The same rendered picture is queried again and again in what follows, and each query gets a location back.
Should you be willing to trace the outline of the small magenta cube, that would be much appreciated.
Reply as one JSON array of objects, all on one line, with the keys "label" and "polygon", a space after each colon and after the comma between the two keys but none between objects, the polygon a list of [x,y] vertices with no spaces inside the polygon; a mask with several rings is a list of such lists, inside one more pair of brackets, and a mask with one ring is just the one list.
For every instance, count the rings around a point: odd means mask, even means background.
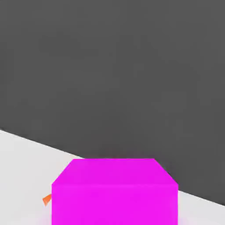
[{"label": "small magenta cube", "polygon": [[51,194],[51,225],[178,225],[178,184],[155,159],[74,159]]}]

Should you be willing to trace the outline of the small orange cube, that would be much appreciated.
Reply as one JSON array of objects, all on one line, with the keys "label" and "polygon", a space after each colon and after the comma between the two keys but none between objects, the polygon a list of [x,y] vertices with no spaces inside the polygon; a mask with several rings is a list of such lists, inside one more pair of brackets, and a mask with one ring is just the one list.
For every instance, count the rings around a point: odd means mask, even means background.
[{"label": "small orange cube", "polygon": [[51,201],[51,199],[52,199],[52,195],[49,194],[49,195],[45,196],[45,197],[42,199],[42,201],[43,201],[44,205],[47,206],[48,203]]}]

